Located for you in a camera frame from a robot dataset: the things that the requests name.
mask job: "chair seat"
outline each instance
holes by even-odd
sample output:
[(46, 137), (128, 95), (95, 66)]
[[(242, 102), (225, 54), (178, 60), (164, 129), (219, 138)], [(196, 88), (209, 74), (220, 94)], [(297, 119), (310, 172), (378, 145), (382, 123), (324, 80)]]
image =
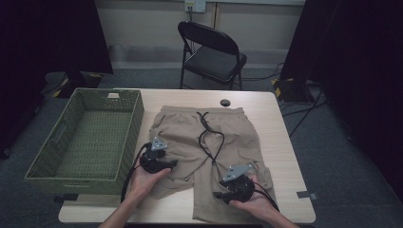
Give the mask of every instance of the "chair seat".
[[(240, 68), (246, 64), (246, 55), (240, 53)], [(185, 62), (184, 67), (197, 74), (207, 74), (219, 80), (230, 82), (238, 74), (237, 58), (234, 55), (202, 46)]]

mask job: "black folding chair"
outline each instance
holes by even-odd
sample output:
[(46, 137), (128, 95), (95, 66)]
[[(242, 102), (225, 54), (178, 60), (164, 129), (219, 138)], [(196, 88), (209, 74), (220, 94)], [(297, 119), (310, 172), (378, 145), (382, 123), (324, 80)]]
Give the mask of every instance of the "black folding chair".
[[(178, 24), (178, 31), (184, 41), (181, 86), (192, 88), (183, 83), (184, 71), (188, 70), (232, 89), (238, 75), (242, 90), (241, 70), (246, 64), (246, 55), (240, 53), (238, 45), (227, 34), (190, 21)], [(194, 44), (200, 47), (193, 49)]]

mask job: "chair backrest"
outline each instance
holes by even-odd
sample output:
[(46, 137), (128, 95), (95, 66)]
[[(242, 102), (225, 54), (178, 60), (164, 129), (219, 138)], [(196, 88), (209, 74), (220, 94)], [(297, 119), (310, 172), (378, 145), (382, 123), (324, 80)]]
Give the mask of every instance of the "chair backrest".
[(222, 51), (232, 55), (239, 55), (238, 45), (222, 31), (190, 21), (182, 21), (178, 24), (178, 31), (185, 44), (186, 40)]

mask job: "drawstring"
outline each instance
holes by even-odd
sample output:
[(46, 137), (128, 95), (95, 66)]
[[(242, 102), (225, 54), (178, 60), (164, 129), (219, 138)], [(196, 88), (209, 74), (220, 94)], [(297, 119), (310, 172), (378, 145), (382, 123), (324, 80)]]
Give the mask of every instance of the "drawstring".
[[(204, 116), (205, 116), (208, 112), (205, 112), (204, 114), (201, 114), (200, 112), (197, 112), (197, 113), (198, 113), (199, 116), (201, 117), (201, 124), (202, 124), (202, 125), (204, 126), (204, 128), (205, 128), (205, 130), (204, 130), (204, 131), (200, 134), (200, 136), (199, 136), (199, 146), (200, 146), (201, 149), (204, 151), (204, 153), (212, 160), (212, 163), (215, 163), (215, 162), (216, 162), (216, 158), (217, 158), (217, 156), (220, 154), (222, 145), (224, 144), (224, 141), (225, 141), (224, 134), (223, 134), (222, 132), (213, 130), (213, 129), (208, 125), (207, 120), (204, 118)], [(207, 131), (208, 131), (208, 132), (211, 132), (211, 133), (214, 133), (214, 134), (222, 135), (222, 142), (221, 142), (220, 148), (219, 148), (219, 150), (217, 151), (217, 154), (216, 154), (215, 157), (213, 157), (213, 156), (211, 155), (211, 153), (207, 152), (207, 151), (205, 150), (205, 148), (202, 146), (202, 136), (203, 136), (204, 134), (206, 134)]]

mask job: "waistband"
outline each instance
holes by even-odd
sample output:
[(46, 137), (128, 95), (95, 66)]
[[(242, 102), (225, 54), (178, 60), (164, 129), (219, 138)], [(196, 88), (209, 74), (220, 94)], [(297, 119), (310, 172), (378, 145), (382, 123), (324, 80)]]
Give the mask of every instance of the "waistband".
[(180, 106), (163, 106), (161, 112), (175, 112), (175, 113), (194, 113), (200, 112), (201, 114), (208, 112), (209, 114), (242, 114), (244, 111), (242, 107), (228, 108), (228, 107), (180, 107)]

